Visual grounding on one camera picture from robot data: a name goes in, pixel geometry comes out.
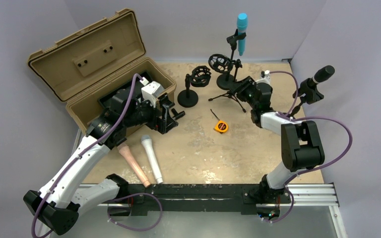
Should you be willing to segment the black round-base clip stand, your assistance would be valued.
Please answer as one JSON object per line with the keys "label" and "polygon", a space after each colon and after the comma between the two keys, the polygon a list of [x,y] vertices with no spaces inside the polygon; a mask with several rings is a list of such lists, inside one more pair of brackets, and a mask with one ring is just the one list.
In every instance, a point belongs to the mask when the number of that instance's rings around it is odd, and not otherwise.
{"label": "black round-base clip stand", "polygon": [[217,57],[220,75],[217,78],[217,86],[222,90],[229,90],[229,84],[235,80],[237,75],[237,69],[242,67],[239,59],[234,60],[234,52],[238,48],[238,40],[244,35],[238,35],[238,30],[236,29],[235,34],[227,38],[227,42],[231,47],[231,56],[228,58],[225,55],[220,55]]}

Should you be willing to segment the white grey-headed microphone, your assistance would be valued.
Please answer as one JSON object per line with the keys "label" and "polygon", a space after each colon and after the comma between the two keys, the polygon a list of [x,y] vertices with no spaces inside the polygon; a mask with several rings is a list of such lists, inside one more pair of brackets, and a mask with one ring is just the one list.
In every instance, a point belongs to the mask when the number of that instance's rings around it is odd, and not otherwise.
{"label": "white grey-headed microphone", "polygon": [[148,157],[157,184],[164,183],[162,173],[153,149],[152,139],[149,135],[141,137],[141,145],[143,146]]}

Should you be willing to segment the black tripod shock-mount stand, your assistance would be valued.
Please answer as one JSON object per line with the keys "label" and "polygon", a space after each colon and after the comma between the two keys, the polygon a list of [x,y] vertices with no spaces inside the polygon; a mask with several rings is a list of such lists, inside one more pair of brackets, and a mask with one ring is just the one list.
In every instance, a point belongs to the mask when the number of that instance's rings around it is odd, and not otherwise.
{"label": "black tripod shock-mount stand", "polygon": [[218,76],[216,81],[217,86],[220,89],[227,91],[219,96],[209,98],[208,101],[211,102],[219,97],[227,97],[236,101],[242,111],[246,113],[247,111],[244,109],[237,97],[230,92],[230,86],[236,82],[235,78],[237,76],[238,69],[243,67],[241,60],[233,60],[222,54],[213,54],[209,57],[208,64],[211,69],[220,73],[220,76]]}

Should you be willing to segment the pink microphone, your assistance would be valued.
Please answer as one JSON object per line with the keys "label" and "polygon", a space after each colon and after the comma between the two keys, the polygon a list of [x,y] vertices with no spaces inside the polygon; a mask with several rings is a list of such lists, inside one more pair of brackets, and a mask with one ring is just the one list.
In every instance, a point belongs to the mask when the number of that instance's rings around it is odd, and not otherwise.
{"label": "pink microphone", "polygon": [[149,187],[151,183],[148,177],[146,176],[146,174],[144,173],[144,171],[142,170],[142,168],[140,167],[139,163],[135,159],[135,157],[132,155],[130,148],[126,144],[122,143],[119,146],[117,146],[117,150],[118,150],[118,153],[124,157],[126,162],[132,168],[132,170],[134,171],[135,175],[140,180],[142,185],[145,188]]}

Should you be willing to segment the blue microphone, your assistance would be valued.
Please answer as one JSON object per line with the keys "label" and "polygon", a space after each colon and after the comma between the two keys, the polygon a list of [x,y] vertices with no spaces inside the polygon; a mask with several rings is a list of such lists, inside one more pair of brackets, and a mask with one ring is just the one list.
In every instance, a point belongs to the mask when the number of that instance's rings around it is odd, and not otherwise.
{"label": "blue microphone", "polygon": [[244,36],[238,40],[239,56],[242,56],[246,49],[247,27],[248,27],[248,15],[246,13],[240,13],[237,17],[237,30],[238,30],[238,35],[244,35]]}

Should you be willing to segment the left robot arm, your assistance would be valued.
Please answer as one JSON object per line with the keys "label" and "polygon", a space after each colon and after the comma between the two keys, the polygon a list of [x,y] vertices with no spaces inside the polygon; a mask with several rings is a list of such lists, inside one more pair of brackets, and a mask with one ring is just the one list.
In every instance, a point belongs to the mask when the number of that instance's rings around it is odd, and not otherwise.
{"label": "left robot arm", "polygon": [[124,202],[130,197],[128,182],[116,174],[82,192],[77,189],[98,161],[125,142],[128,128],[145,125],[165,134],[176,127],[185,112],[176,111],[174,105],[166,93],[154,101],[132,90],[121,90],[107,98],[105,109],[91,122],[64,166],[40,190],[24,195],[34,220],[41,221],[50,232],[63,235],[94,206],[111,200]]}

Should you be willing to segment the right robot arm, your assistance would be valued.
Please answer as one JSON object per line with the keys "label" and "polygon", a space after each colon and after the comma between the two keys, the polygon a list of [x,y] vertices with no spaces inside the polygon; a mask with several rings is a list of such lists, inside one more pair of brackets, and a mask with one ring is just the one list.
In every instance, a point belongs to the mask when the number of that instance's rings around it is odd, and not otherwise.
{"label": "right robot arm", "polygon": [[292,121],[270,106],[272,87],[256,83],[251,77],[230,84],[230,92],[251,107],[252,122],[281,138],[282,161],[264,175],[257,189],[248,192],[248,199],[257,203],[272,202],[284,193],[286,185],[298,172],[312,170],[324,163],[324,150],[315,122]]}

